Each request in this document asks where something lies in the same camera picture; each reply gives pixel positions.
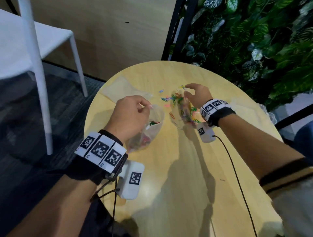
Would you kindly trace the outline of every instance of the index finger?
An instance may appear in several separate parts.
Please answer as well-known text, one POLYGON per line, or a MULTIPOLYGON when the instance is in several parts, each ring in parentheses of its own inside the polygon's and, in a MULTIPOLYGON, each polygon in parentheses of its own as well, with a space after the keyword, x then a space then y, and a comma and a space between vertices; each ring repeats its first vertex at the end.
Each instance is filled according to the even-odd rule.
POLYGON ((152 106, 151 103, 149 101, 147 101, 145 98, 143 98, 141 95, 132 95, 130 96, 135 102, 136 104, 142 104, 143 106, 152 106))
POLYGON ((185 87, 195 90, 195 89, 197 89, 199 86, 201 86, 201 85, 200 85, 200 84, 197 84, 197 83, 190 83, 190 84, 187 84, 185 87))

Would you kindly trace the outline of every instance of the sleeve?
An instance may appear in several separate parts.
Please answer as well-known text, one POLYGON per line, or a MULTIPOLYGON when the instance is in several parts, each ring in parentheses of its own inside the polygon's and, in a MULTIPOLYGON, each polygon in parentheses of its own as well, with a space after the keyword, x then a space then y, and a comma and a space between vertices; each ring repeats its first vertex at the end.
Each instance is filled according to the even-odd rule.
POLYGON ((285 237, 313 236, 313 161, 302 158, 260 180, 283 221, 285 237))

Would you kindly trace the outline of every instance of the person's left hand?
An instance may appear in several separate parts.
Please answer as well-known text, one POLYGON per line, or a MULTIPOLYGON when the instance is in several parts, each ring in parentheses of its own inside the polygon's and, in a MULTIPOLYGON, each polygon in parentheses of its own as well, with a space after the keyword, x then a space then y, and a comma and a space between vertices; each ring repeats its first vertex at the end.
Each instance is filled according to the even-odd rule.
POLYGON ((113 114, 104 130, 124 143, 145 126, 151 108, 151 103, 140 95, 126 96, 117 101, 113 114))

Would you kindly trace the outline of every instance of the foliage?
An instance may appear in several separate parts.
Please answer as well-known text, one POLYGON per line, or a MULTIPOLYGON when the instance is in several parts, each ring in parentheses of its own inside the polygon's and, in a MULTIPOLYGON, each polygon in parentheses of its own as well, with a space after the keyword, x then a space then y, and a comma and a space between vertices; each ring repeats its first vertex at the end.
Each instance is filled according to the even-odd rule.
POLYGON ((199 0, 182 60, 269 110, 313 90, 313 0, 199 0))

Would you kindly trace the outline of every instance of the round wooden table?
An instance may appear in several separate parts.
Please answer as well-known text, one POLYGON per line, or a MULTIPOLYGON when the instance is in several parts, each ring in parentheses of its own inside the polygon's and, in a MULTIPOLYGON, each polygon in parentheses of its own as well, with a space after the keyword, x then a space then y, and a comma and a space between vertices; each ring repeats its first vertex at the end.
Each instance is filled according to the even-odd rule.
MULTIPOLYGON (((196 130, 178 129, 169 116, 175 108, 160 97, 171 96, 180 85, 191 82, 209 87, 214 98, 233 105, 239 116, 277 139, 281 137, 269 117, 247 94, 224 78, 190 64, 146 62, 114 75, 103 87, 123 75, 135 88, 153 94, 152 104, 164 108, 163 127, 144 150, 129 154, 129 159, 145 165, 139 195, 135 200, 117 199, 115 219, 140 237, 254 236, 250 217, 225 148, 219 140, 202 143, 196 130)), ((84 135, 99 131, 108 122, 115 103, 100 91, 92 101, 84 135)), ((260 237, 281 234, 281 219, 270 198, 258 184, 220 128, 213 129, 225 143, 234 162, 253 222, 260 237)), ((106 186, 105 193, 114 189, 106 186)), ((103 198, 112 214, 114 194, 103 198)))

